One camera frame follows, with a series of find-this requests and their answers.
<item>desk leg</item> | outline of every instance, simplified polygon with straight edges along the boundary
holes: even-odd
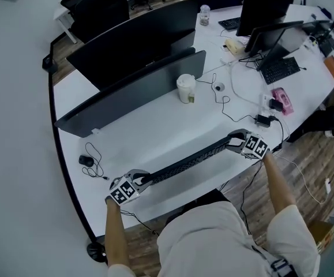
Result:
[[[69,39],[72,40],[72,42],[74,44],[77,43],[77,40],[74,38],[74,36],[71,34],[71,32],[69,32],[69,30],[66,28],[66,26],[63,24],[63,22],[61,21],[61,18],[57,19],[58,24],[61,26],[61,28],[63,29],[63,31],[65,32],[65,34],[68,35]]]

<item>person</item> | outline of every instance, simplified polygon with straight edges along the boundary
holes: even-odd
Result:
[[[208,193],[193,203],[196,207],[186,206],[187,211],[166,224],[157,239],[162,266],[158,276],[317,276],[320,255],[290,188],[269,151],[263,162],[276,214],[267,230],[268,251],[254,243],[237,210],[215,190],[214,200]],[[135,276],[130,269],[120,207],[112,199],[106,203],[108,276]],[[295,273],[275,271],[286,261]]]

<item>pink box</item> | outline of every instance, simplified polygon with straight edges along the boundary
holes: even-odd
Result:
[[[272,95],[278,102],[281,102],[283,104],[283,109],[282,109],[283,115],[286,116],[294,112],[294,108],[292,107],[290,99],[288,98],[287,94],[285,93],[282,87],[273,89]]]

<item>white shirt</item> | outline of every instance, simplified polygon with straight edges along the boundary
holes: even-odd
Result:
[[[267,277],[269,263],[250,249],[251,235],[234,206],[226,201],[187,211],[170,222],[157,239],[162,269],[158,277]],[[299,277],[317,276],[320,255],[295,205],[270,222],[268,252],[284,257]],[[134,277],[124,265],[112,265],[109,277]]]

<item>water bottle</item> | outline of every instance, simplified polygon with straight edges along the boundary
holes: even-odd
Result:
[[[200,7],[200,24],[209,25],[209,16],[211,15],[211,8],[208,5]]]

